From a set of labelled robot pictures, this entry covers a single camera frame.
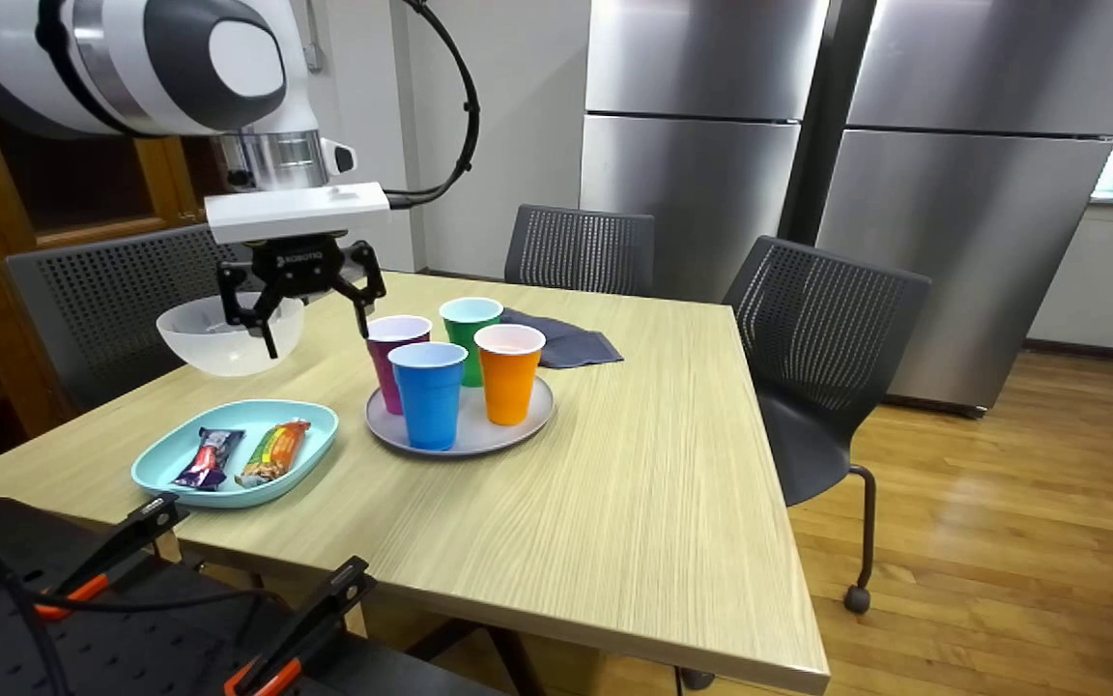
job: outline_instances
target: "wooden cabinet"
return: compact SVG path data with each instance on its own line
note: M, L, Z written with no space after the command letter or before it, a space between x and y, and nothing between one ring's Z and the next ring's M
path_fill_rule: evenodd
M214 143L46 143L0 125L0 398L22 437L65 420L69 408L17 305L5 256L188 223L202 218L202 194L219 182L214 163Z

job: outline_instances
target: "plate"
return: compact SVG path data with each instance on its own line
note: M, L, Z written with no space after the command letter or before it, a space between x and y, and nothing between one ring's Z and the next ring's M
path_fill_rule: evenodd
M236 474L250 460L260 437L269 425L293 420L293 416L310 420L310 432L297 447L293 466L269 483L238 488ZM263 505L286 496L302 474L310 474L323 460L336 437L336 425L339 416L318 403L229 403L229 407L188 416L187 425L171 430L163 442L144 447L144 456L136 456L131 464L131 481L136 488L150 496L176 496L176 504L187 505ZM192 488L172 483L172 474L192 460L202 430L242 430L242 442L236 444L223 466L223 483L215 491L192 491Z
M491 425L485 407L484 407L484 386L462 386L458 393L458 412L456 412L456 442L453 447L413 447L407 442L407 416L388 408L388 398L371 390L368 398L368 430L403 453L429 456L429 460L462 460L462 456L485 456L515 447L540 432L556 412L551 386L545 377L533 383L529 390L529 408L521 425Z

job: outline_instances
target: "chair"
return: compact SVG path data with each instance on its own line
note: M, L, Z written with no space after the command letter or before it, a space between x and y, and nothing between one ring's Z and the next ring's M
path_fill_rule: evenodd
M505 283L649 292L654 242L649 218L521 206Z
M62 393L90 408L171 366L154 317L215 292L214 231L171 228L54 250L6 256L6 279L54 363Z
M863 572L842 597L854 615L868 611L877 483L851 460L851 442L890 393L926 287L916 273L760 237L726 292L783 504L807 504L842 474L867 483Z

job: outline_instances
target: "wooden table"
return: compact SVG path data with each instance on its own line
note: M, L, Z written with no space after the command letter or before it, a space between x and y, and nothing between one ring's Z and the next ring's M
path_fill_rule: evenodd
M545 370L556 416L484 460L411 460L364 425L373 390L350 305L310 305L305 340L250 377L171 370L0 456L0 496L85 521L144 504L131 460L236 398L339 412L330 460L286 497L202 509L187 544L330 572L368 555L388 591L431 611L819 691L827 658L726 305L390 273L378 314L491 292L597 330L627 363Z

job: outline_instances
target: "pink cup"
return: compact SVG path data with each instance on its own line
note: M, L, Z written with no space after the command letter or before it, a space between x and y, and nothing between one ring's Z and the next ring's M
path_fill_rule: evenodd
M429 336L431 336L431 321L413 317L413 314L395 314L395 317L371 317L368 321L368 350L371 350L378 393L388 398L390 412L403 412L390 350L403 349L403 345L425 345Z

